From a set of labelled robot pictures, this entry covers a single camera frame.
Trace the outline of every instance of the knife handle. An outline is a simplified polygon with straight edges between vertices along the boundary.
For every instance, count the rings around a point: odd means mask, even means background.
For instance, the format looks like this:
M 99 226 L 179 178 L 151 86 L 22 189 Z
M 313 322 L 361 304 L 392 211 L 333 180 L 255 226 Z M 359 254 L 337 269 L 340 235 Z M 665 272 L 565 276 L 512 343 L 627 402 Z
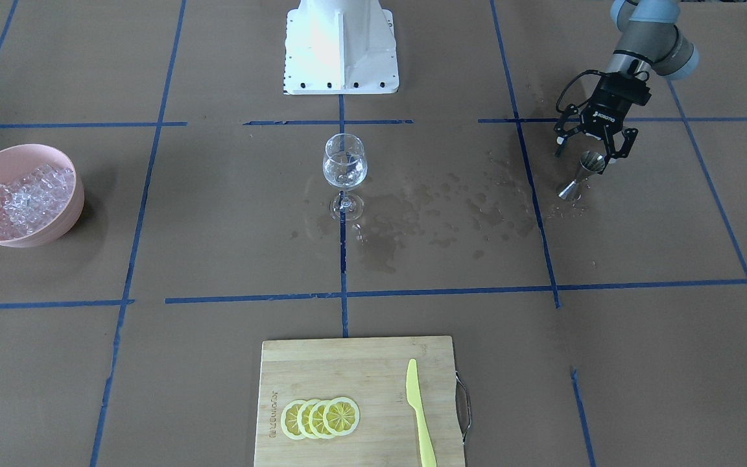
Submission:
M 436 467 L 436 457 L 431 444 L 431 435 L 428 434 L 425 413 L 422 409 L 415 411 L 417 413 L 417 434 L 420 438 L 420 461 L 423 463 L 423 467 Z

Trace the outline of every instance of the clear liquid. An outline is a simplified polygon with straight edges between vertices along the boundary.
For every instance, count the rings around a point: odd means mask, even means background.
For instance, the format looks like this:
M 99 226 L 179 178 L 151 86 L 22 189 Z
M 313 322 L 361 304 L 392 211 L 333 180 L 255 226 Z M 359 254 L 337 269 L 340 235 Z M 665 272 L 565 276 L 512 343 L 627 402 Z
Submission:
M 324 178 L 336 188 L 353 189 L 365 180 L 368 162 L 348 151 L 337 151 L 324 160 Z

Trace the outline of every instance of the metal handle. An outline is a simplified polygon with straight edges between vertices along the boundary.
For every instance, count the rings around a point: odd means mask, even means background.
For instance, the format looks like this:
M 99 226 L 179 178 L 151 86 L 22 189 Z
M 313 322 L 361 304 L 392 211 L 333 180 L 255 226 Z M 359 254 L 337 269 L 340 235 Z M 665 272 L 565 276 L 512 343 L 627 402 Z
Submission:
M 460 431 L 463 434 L 463 446 L 466 445 L 466 437 L 469 435 L 469 430 L 471 429 L 471 397 L 469 397 L 469 390 L 466 388 L 466 385 L 463 384 L 462 379 L 460 379 L 460 373 L 457 372 L 457 370 L 454 370 L 454 378 L 457 380 L 457 386 L 462 387 L 463 394 L 466 395 L 466 416 L 468 417 L 468 424 L 466 425 L 466 428 L 463 428 L 462 423 L 460 423 Z M 457 404 L 457 422 L 460 421 L 460 405 Z

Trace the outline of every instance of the lemon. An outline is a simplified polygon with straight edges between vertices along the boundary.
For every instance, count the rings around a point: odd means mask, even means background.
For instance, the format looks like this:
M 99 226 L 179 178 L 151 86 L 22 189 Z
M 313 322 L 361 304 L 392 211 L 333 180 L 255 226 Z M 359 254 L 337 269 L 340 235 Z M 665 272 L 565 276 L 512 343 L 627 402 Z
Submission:
M 349 397 L 335 398 L 324 410 L 324 427 L 336 437 L 350 435 L 358 424 L 359 406 Z
M 281 431 L 291 440 L 302 440 L 305 438 L 297 422 L 299 410 L 302 408 L 303 403 L 305 402 L 302 399 L 290 402 L 290 404 L 285 406 L 284 411 L 281 412 Z
M 330 433 L 327 427 L 324 426 L 324 411 L 326 411 L 327 407 L 332 403 L 333 401 L 319 402 L 318 404 L 313 406 L 313 408 L 311 409 L 311 413 L 309 413 L 309 416 L 307 418 L 313 434 L 319 438 L 322 438 L 322 440 L 330 440 L 330 438 L 336 437 L 336 435 Z
M 305 435 L 305 438 L 311 438 L 311 440 L 317 440 L 317 438 L 319 438 L 313 434 L 311 423 L 309 423 L 309 420 L 311 419 L 311 410 L 313 410 L 313 406 L 319 402 L 321 402 L 321 399 L 310 399 L 302 404 L 302 407 L 299 408 L 299 413 L 296 415 L 296 425 L 298 425 L 299 431 Z

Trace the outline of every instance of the glass of water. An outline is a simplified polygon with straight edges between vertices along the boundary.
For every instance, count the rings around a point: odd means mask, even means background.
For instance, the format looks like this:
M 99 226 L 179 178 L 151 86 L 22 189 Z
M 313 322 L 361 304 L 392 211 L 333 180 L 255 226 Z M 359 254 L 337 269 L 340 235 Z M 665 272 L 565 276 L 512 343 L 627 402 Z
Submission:
M 324 145 L 322 171 L 328 183 L 342 190 L 330 203 L 333 219 L 339 219 L 341 213 L 345 221 L 358 219 L 364 203 L 350 190 L 359 186 L 368 174 L 368 160 L 361 139 L 350 133 L 331 136 Z

